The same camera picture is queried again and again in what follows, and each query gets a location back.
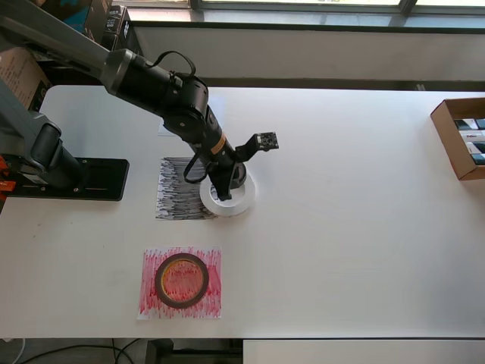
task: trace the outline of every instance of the floor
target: floor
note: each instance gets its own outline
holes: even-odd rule
[[[123,347],[131,342],[132,338],[114,339],[117,347]],[[135,364],[144,364],[146,355],[146,343],[148,339],[137,341],[127,349],[128,355]],[[227,340],[218,339],[173,339],[174,349],[199,349],[221,350],[227,346]],[[25,350],[19,362],[31,358],[45,351],[55,350],[70,345],[108,345],[111,339],[27,339]],[[22,345],[21,339],[15,339],[9,343],[0,340],[0,364],[11,364],[17,357]],[[111,349],[79,348],[54,353],[32,361],[33,364],[112,364],[114,363]],[[127,364],[128,360],[123,357],[120,364]]]

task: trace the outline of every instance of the white tape roll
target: white tape roll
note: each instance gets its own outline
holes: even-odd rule
[[[215,198],[212,196],[211,179],[205,178],[200,183],[200,199],[207,210],[218,216],[236,216],[251,207],[256,198],[256,185],[249,172],[246,173],[244,184],[240,188],[231,190],[230,194],[233,198],[227,201],[220,201],[215,193]]]

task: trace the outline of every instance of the black mounting plate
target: black mounting plate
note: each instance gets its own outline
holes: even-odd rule
[[[38,199],[87,199],[97,201],[121,201],[127,181],[130,163],[126,159],[76,158],[83,169],[83,181],[69,190],[43,186],[18,179],[9,197],[33,197]]]

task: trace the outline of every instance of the brown tape roll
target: brown tape roll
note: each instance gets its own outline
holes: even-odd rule
[[[174,309],[186,309],[200,301],[209,285],[205,263],[189,253],[174,254],[158,267],[155,289],[158,298]]]

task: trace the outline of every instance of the robotic arm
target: robotic arm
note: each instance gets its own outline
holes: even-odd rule
[[[178,52],[165,52],[153,64],[127,49],[109,52],[27,0],[0,0],[0,52],[12,46],[32,49],[94,76],[100,79],[110,94],[163,117],[165,128],[188,143],[195,153],[184,172],[186,181],[198,183],[209,176],[220,200],[231,199],[230,190],[244,184],[244,162],[259,150],[278,148],[275,133],[260,133],[253,135],[244,146],[234,149],[208,106],[208,88],[196,76],[195,65]],[[169,72],[156,67],[170,53],[177,53],[186,59],[191,67],[190,74]],[[0,115],[0,131],[2,116],[3,129],[9,124],[13,131],[27,140],[22,126],[12,121],[8,123],[11,119],[5,113]],[[0,154],[14,154],[19,157],[15,160],[20,161],[23,167],[42,172],[44,176],[47,174],[47,180],[54,179],[53,184],[56,185],[58,178],[49,178],[49,169],[52,169],[52,158],[56,155],[59,158],[60,153],[69,159],[67,172],[70,178],[58,185],[72,187],[76,179],[82,178],[82,173],[73,172],[73,169],[77,169],[76,161],[62,148],[58,128],[48,121],[43,124],[50,128],[39,129],[42,123],[30,128],[30,133],[36,135],[30,136],[30,143],[24,143],[26,147],[22,153],[12,152],[13,147],[2,150],[0,146]],[[42,155],[44,149],[48,150],[44,153],[48,158],[43,155],[42,161],[39,161],[34,155]],[[190,180],[188,173],[197,159],[204,165],[205,175],[201,179]]]

